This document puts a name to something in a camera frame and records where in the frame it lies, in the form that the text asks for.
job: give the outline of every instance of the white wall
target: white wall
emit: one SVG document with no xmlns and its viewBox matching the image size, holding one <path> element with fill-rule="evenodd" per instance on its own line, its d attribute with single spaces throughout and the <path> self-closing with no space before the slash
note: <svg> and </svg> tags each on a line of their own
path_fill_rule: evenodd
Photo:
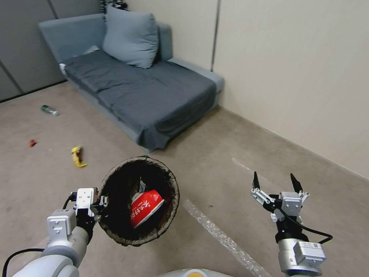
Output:
<svg viewBox="0 0 369 277">
<path fill-rule="evenodd" d="M 369 178 L 369 1 L 222 0 L 221 105 Z"/>
<path fill-rule="evenodd" d="M 216 0 L 127 0 L 130 10 L 150 12 L 172 28 L 173 56 L 210 69 Z"/>
</svg>

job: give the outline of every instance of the sofa armrest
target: sofa armrest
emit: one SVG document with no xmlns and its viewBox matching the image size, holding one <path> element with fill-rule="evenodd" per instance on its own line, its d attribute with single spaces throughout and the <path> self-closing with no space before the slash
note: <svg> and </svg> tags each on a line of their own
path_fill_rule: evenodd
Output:
<svg viewBox="0 0 369 277">
<path fill-rule="evenodd" d="M 58 63 L 82 55 L 91 46 L 102 48 L 106 33 L 101 13 L 50 20 L 38 25 Z"/>
<path fill-rule="evenodd" d="M 220 77 L 218 74 L 215 74 L 214 72 L 211 72 L 209 70 L 203 69 L 197 65 L 194 65 L 189 62 L 185 62 L 182 60 L 179 60 L 177 58 L 172 58 L 168 62 L 176 63 L 180 66 L 186 67 L 192 71 L 195 71 L 196 73 L 199 73 L 200 75 L 212 80 L 216 85 L 216 92 L 220 93 L 224 88 L 224 79 Z"/>
<path fill-rule="evenodd" d="M 167 61 L 173 57 L 172 53 L 172 31 L 170 26 L 157 22 L 159 28 L 159 58 Z"/>
</svg>

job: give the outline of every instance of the wall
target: wall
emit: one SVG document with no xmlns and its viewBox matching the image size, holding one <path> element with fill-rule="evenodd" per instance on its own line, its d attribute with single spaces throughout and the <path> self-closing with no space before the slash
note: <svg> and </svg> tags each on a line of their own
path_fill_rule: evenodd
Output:
<svg viewBox="0 0 369 277">
<path fill-rule="evenodd" d="M 0 101 L 63 81 L 38 23 L 100 12 L 99 0 L 0 1 Z"/>
<path fill-rule="evenodd" d="M 210 69 L 216 0 L 127 0 L 127 4 L 130 10 L 151 12 L 171 26 L 175 58 Z"/>
<path fill-rule="evenodd" d="M 369 178 L 369 2 L 222 0 L 221 105 Z"/>
</svg>

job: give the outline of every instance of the floor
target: floor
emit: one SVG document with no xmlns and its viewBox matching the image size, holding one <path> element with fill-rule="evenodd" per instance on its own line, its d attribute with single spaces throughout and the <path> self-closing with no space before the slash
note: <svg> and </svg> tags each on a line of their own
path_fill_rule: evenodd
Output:
<svg viewBox="0 0 369 277">
<path fill-rule="evenodd" d="M 44 104 L 60 115 L 41 112 Z M 44 246 L 45 220 L 70 191 L 99 186 L 116 164 L 144 154 L 68 83 L 0 104 L 0 130 L 1 264 L 17 250 Z M 33 148 L 30 139 L 37 141 Z M 76 145 L 85 149 L 85 168 L 72 163 L 70 149 Z M 290 172 L 310 192 L 304 223 L 334 236 L 325 245 L 324 276 L 367 272 L 368 180 L 219 108 L 150 156 L 178 180 L 181 205 L 171 227 L 160 239 L 134 248 L 116 244 L 96 226 L 81 276 L 154 276 L 187 267 L 251 276 L 186 212 L 186 199 L 272 276 L 283 276 L 276 227 L 250 196 L 252 170 L 268 193 L 291 190 Z M 10 272 L 22 259 L 30 258 L 16 259 Z"/>
</svg>

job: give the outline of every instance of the gray wall panel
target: gray wall panel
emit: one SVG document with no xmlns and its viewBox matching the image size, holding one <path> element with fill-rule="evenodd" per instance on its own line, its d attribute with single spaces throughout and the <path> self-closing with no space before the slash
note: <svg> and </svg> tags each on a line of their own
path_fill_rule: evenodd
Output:
<svg viewBox="0 0 369 277">
<path fill-rule="evenodd" d="M 59 18 L 100 13 L 100 0 L 50 0 Z"/>
<path fill-rule="evenodd" d="M 0 67 L 0 101 L 19 95 L 18 89 Z"/>
<path fill-rule="evenodd" d="M 46 0 L 0 1 L 0 59 L 24 92 L 62 81 L 37 23 L 54 19 Z"/>
</svg>

